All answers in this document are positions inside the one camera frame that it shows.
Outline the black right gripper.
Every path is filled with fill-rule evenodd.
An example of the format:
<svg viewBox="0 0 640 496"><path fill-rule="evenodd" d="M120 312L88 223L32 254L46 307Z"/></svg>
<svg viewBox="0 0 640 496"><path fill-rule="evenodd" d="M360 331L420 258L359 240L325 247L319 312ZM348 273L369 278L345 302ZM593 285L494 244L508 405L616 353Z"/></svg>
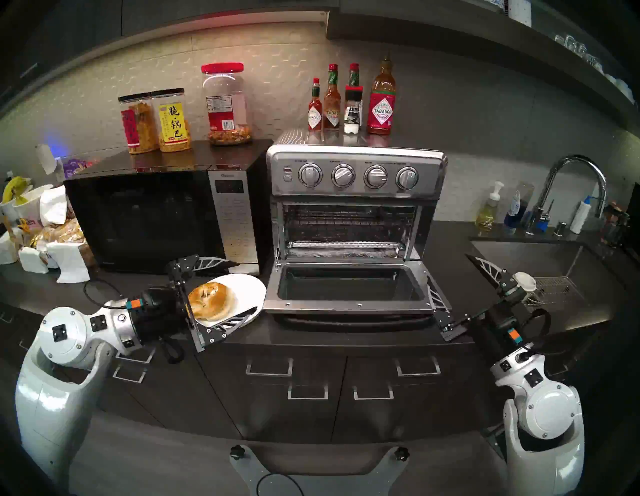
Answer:
<svg viewBox="0 0 640 496"><path fill-rule="evenodd" d="M465 254L483 278L497 291L500 300L474 315L457 318L453 306L431 273L426 274L426 303L430 320L445 342L469 335L486 364L501 362L524 345L517 330L519 321L512 308L524 300L524 288L515 276L487 259Z"/></svg>

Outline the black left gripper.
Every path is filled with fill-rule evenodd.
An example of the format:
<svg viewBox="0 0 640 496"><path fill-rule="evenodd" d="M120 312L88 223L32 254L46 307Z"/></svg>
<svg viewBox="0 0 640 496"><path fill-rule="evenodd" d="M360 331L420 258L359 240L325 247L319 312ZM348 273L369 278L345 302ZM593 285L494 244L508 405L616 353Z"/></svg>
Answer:
<svg viewBox="0 0 640 496"><path fill-rule="evenodd" d="M149 287L136 299L127 301L132 328L142 345L159 343L164 354L185 354L174 335L191 339L191 353L200 353L207 346L226 341L235 331L252 322L259 309L253 306L215 324L197 322L188 298L186 282L199 277L218 277L230 273L239 263L226 258L190 255L168 263L167 286Z"/></svg>

